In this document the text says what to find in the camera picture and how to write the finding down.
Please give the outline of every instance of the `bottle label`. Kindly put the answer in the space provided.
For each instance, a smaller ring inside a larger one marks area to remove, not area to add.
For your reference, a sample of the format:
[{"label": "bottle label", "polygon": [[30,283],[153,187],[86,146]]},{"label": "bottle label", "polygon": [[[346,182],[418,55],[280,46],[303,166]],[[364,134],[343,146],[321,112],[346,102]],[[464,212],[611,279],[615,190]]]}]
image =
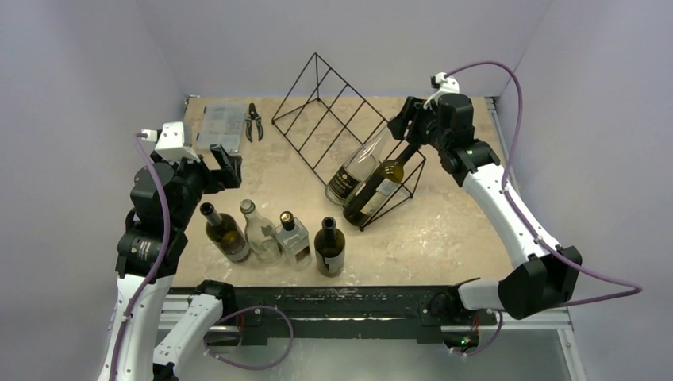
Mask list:
[{"label": "bottle label", "polygon": [[328,274],[338,274],[342,268],[344,268],[344,258],[345,250],[342,250],[338,256],[333,256],[330,258],[322,257],[323,262],[325,263],[325,269]]},{"label": "bottle label", "polygon": [[327,186],[341,201],[344,201],[353,192],[353,189],[360,183],[358,179],[353,177],[346,168],[342,165],[339,171],[336,171],[334,177],[329,180]]},{"label": "bottle label", "polygon": [[229,260],[232,260],[234,262],[237,260],[242,260],[243,258],[245,258],[247,254],[250,253],[250,245],[245,244],[245,246],[237,252],[227,251],[226,253],[227,258],[229,258]]},{"label": "bottle label", "polygon": [[364,204],[364,206],[360,210],[362,214],[370,216],[376,210],[379,210],[381,205],[383,205],[383,203],[396,189],[398,189],[398,187],[399,184],[389,179],[383,179],[381,184],[379,184],[379,186],[376,187],[376,192],[374,193],[374,195],[371,196],[369,201],[366,204]]},{"label": "bottle label", "polygon": [[297,263],[300,263],[300,262],[302,262],[304,259],[306,259],[307,256],[310,256],[310,255],[311,255],[311,247],[310,247],[310,246],[306,246],[303,250],[301,250],[301,251],[298,252],[297,254],[294,254],[294,260],[295,260]]},{"label": "bottle label", "polygon": [[331,258],[325,257],[325,264],[339,264],[344,262],[344,252],[340,252],[338,256],[333,256]]}]

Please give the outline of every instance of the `white wall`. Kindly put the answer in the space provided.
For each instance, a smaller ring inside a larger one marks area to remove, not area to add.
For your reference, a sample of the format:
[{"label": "white wall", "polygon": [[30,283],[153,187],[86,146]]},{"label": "white wall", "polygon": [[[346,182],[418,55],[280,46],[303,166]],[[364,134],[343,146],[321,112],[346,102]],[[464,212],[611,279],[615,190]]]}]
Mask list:
[{"label": "white wall", "polygon": [[0,378],[93,379],[131,136],[182,95],[133,0],[3,2],[0,50]]},{"label": "white wall", "polygon": [[[551,2],[137,1],[181,90],[208,96],[283,96],[313,52],[365,95],[427,94],[438,71],[516,66]],[[479,95],[507,83],[491,69],[463,78]]]},{"label": "white wall", "polygon": [[[554,1],[517,74],[523,199],[585,265],[644,286],[571,310],[592,380],[671,379],[673,2]],[[513,84],[499,104],[507,139]],[[575,297],[618,290],[580,276]]]}]

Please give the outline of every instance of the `dark wine bottle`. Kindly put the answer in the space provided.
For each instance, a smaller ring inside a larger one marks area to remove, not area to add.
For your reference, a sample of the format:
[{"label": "dark wine bottle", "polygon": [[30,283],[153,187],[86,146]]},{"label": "dark wine bottle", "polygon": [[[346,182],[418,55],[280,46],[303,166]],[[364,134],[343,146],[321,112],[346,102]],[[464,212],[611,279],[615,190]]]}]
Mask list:
[{"label": "dark wine bottle", "polygon": [[332,217],[322,220],[322,229],[317,232],[313,245],[316,249],[317,270],[324,276],[337,276],[344,270],[346,237],[337,229]]},{"label": "dark wine bottle", "polygon": [[381,163],[360,187],[357,193],[346,201],[344,217],[355,226],[361,226],[399,187],[404,179],[404,164],[420,146],[409,144],[394,160]]},{"label": "dark wine bottle", "polygon": [[250,257],[250,246],[245,242],[236,220],[228,214],[218,213],[210,202],[201,204],[201,214],[206,217],[206,235],[220,251],[234,263]]}]

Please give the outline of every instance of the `wine bottle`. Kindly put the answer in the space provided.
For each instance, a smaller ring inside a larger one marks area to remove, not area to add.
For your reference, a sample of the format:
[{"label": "wine bottle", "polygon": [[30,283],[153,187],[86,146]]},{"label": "wine bottle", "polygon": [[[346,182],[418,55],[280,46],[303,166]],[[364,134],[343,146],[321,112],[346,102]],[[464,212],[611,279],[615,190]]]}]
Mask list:
[{"label": "wine bottle", "polygon": [[262,263],[275,262],[281,255],[275,236],[275,228],[271,220],[262,217],[257,212],[252,200],[241,201],[240,211],[245,217],[245,239],[250,245],[250,250]]},{"label": "wine bottle", "polygon": [[250,257],[250,246],[245,242],[236,220],[228,214],[218,213],[210,202],[199,208],[206,217],[206,235],[228,260],[238,264]]},{"label": "wine bottle", "polygon": [[322,220],[322,229],[313,242],[316,249],[317,270],[324,276],[337,276],[344,270],[346,238],[337,229],[334,218]]},{"label": "wine bottle", "polygon": [[404,164],[420,147],[409,144],[394,160],[386,160],[374,170],[357,194],[344,206],[346,221],[361,226],[378,210],[404,179]]},{"label": "wine bottle", "polygon": [[311,263],[309,231],[290,212],[280,214],[280,225],[275,227],[281,251],[290,260],[290,265],[300,270]]},{"label": "wine bottle", "polygon": [[387,127],[353,152],[325,187],[329,201],[342,206],[348,196],[379,165],[383,147],[392,134]]}]

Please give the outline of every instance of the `black cap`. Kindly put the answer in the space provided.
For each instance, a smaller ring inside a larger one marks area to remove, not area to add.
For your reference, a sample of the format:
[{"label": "black cap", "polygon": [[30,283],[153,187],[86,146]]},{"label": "black cap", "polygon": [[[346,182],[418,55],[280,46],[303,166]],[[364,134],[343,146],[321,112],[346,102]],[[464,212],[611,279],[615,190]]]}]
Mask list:
[{"label": "black cap", "polygon": [[294,216],[292,213],[285,211],[280,214],[280,224],[283,225],[283,229],[285,230],[293,230],[294,229]]}]

